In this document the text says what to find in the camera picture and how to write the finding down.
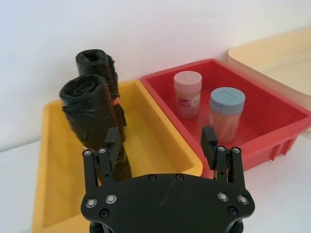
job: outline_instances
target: black garbage bag roll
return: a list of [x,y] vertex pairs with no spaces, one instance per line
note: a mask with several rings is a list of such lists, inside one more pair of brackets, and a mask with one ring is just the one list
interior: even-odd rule
[[[118,126],[106,80],[99,75],[82,75],[69,81],[59,96],[70,127],[83,145],[92,150],[104,147],[109,128]],[[123,144],[114,178],[117,181],[131,178],[131,168]]]
[[102,50],[85,50],[78,53],[76,56],[76,63],[79,75],[97,74],[106,79],[111,99],[114,103],[113,108],[117,117],[121,139],[124,142],[124,126],[126,126],[126,120],[124,111],[118,103],[118,97],[120,97],[120,95],[118,89],[118,75],[115,71],[114,60]]

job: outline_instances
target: jar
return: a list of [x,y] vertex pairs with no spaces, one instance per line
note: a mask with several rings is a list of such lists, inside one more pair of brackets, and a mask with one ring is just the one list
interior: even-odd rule
[[238,89],[221,87],[211,92],[209,122],[220,143],[235,140],[244,103],[245,94]]
[[180,118],[193,118],[200,111],[202,76],[195,71],[182,71],[174,76],[174,89]]

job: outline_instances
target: pink lid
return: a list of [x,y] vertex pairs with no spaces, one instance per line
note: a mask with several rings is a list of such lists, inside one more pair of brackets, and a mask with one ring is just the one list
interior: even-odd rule
[[201,91],[202,75],[195,71],[182,71],[174,76],[174,89],[179,93],[191,94]]

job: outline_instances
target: blue lid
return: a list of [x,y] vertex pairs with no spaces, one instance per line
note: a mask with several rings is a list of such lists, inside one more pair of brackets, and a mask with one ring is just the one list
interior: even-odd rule
[[210,94],[211,109],[221,115],[233,116],[243,111],[245,94],[232,87],[221,87]]

